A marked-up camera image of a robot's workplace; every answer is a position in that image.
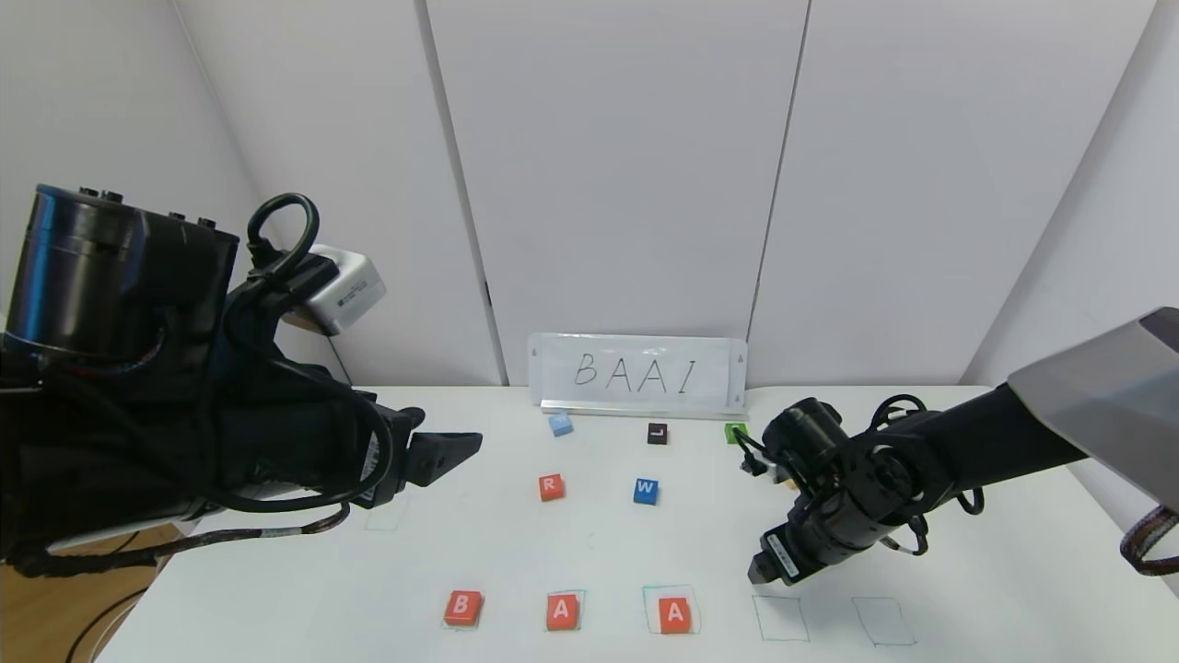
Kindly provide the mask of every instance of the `letter r block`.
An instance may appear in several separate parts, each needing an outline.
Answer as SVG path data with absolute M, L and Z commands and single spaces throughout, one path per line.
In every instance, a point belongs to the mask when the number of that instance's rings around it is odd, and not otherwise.
M 561 479 L 560 474 L 541 477 L 538 483 L 540 484 L 540 501 L 565 497 L 565 480 Z

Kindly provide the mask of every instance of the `sign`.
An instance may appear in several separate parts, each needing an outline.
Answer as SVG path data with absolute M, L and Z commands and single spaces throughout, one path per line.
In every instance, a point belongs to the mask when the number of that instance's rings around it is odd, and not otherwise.
M 528 389 L 545 412 L 744 419 L 739 339 L 533 334 Z

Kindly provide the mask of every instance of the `letter a block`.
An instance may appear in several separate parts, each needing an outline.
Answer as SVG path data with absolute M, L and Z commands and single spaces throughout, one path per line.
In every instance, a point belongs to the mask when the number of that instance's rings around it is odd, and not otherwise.
M 664 635 L 692 632 L 692 611 L 687 608 L 686 598 L 659 599 L 659 632 Z
M 549 631 L 571 631 L 578 628 L 578 595 L 554 593 L 548 597 L 546 622 Z
M 560 474 L 549 474 L 539 479 L 540 501 L 565 497 L 565 479 Z
M 482 608 L 483 595 L 456 590 L 450 592 L 442 621 L 452 626 L 474 626 L 479 623 L 479 611 Z

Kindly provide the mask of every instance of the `blue letter block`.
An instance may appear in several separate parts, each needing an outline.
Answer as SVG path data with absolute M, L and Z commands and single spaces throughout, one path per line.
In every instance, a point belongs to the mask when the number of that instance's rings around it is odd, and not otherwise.
M 637 479 L 634 481 L 634 501 L 637 504 L 656 505 L 659 499 L 659 481 L 651 479 Z
M 569 420 L 568 414 L 562 412 L 548 418 L 548 427 L 553 429 L 554 438 L 560 438 L 573 432 L 573 421 Z

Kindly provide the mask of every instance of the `black cable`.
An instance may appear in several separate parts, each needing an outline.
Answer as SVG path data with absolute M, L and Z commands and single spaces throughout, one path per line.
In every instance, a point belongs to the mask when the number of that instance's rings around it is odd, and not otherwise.
M 78 637 L 74 638 L 73 644 L 70 645 L 70 652 L 66 654 L 66 662 L 65 663 L 73 663 L 73 656 L 74 656 L 74 654 L 78 652 L 78 646 L 81 644 L 81 641 L 86 637 L 86 634 L 88 634 L 91 631 L 91 629 L 93 629 L 94 626 L 97 626 L 98 623 L 103 621 L 103 617 L 106 617 L 107 615 L 110 615 L 111 612 L 113 612 L 116 609 L 118 609 L 120 605 L 123 605 L 124 603 L 131 600 L 132 598 L 136 598 L 137 596 L 143 595 L 145 591 L 147 591 L 147 587 L 144 587 L 141 590 L 136 590 L 136 591 L 129 593 L 127 596 L 120 598 L 119 600 L 116 600 L 111 605 L 107 605 L 106 610 L 103 610 L 101 612 L 98 613 L 98 617 L 94 617 L 93 619 L 91 619 L 90 624 L 86 624 L 86 628 L 84 628 L 81 630 L 81 632 L 78 634 Z
M 350 505 L 345 501 L 340 511 L 299 527 L 262 527 L 250 530 L 218 530 L 185 537 L 166 544 L 127 550 L 106 554 L 51 554 L 45 549 L 20 550 L 8 557 L 8 564 L 27 578 L 68 578 L 83 573 L 103 573 L 127 566 L 156 566 L 159 559 L 208 545 L 275 537 L 318 534 L 340 525 L 348 518 Z
M 913 530 L 913 534 L 917 538 L 917 550 L 910 550 L 908 547 L 904 547 L 903 545 L 896 543 L 896 539 L 894 539 L 893 537 L 884 537 L 881 539 L 880 543 L 884 547 L 895 550 L 897 552 L 904 552 L 914 557 L 921 557 L 922 554 L 929 552 L 929 539 L 927 538 L 927 536 L 929 534 L 929 523 L 926 521 L 924 514 L 914 516 L 909 520 L 909 529 Z
M 284 255 L 262 237 L 262 227 L 270 219 L 270 215 L 290 205 L 303 208 L 307 223 L 303 225 L 303 236 L 299 237 L 298 243 Z M 270 198 L 265 203 L 262 203 L 262 206 L 253 212 L 253 216 L 245 224 L 245 237 L 249 242 L 250 255 L 255 258 L 253 265 L 258 269 L 264 269 L 269 274 L 269 277 L 276 281 L 286 278 L 291 270 L 303 261 L 308 251 L 311 250 L 311 244 L 318 234 L 320 210 L 311 202 L 311 198 L 302 193 L 281 193 Z
M 1179 513 L 1159 505 L 1134 524 L 1121 539 L 1121 556 L 1144 576 L 1179 573 L 1179 556 L 1146 559 L 1159 540 L 1179 525 Z
M 871 424 L 868 425 L 868 429 L 869 431 L 878 431 L 881 426 L 884 426 L 884 425 L 888 425 L 888 424 L 891 424 L 893 421 L 895 421 L 889 415 L 894 414 L 896 412 L 903 412 L 902 408 L 896 407 L 896 403 L 898 403 L 898 402 L 910 402 L 914 406 L 914 408 L 911 411 L 907 411 L 905 412 L 904 416 L 908 416 L 909 414 L 913 414 L 913 413 L 916 413 L 916 412 L 927 412 L 928 411 L 928 408 L 926 408 L 926 403 L 921 399 L 918 399 L 917 396 L 914 396 L 913 394 L 897 394 L 895 396 L 889 396 L 889 398 L 884 399 L 884 402 L 882 402 L 876 408 L 876 412 L 872 413 Z
M 732 433 L 733 433 L 733 439 L 737 440 L 738 445 L 740 445 L 744 441 L 744 444 L 756 448 L 762 453 L 765 453 L 765 447 L 762 446 L 762 444 L 755 440 L 753 438 L 749 436 L 749 434 L 746 434 L 744 431 L 739 428 L 733 428 Z
M 986 506 L 986 501 L 983 501 L 982 498 L 982 488 L 974 488 L 970 491 L 970 494 L 974 497 L 974 504 L 966 499 L 966 493 L 959 493 L 959 506 L 961 506 L 962 511 L 966 511 L 970 516 L 977 516 L 982 513 L 982 510 Z
M 131 541 L 136 540 L 137 537 L 139 537 L 139 532 L 131 532 L 131 536 L 127 538 L 127 540 L 123 541 L 123 545 L 120 545 L 119 547 L 112 550 L 106 554 L 114 554 L 116 552 L 123 552 L 129 545 L 131 545 Z

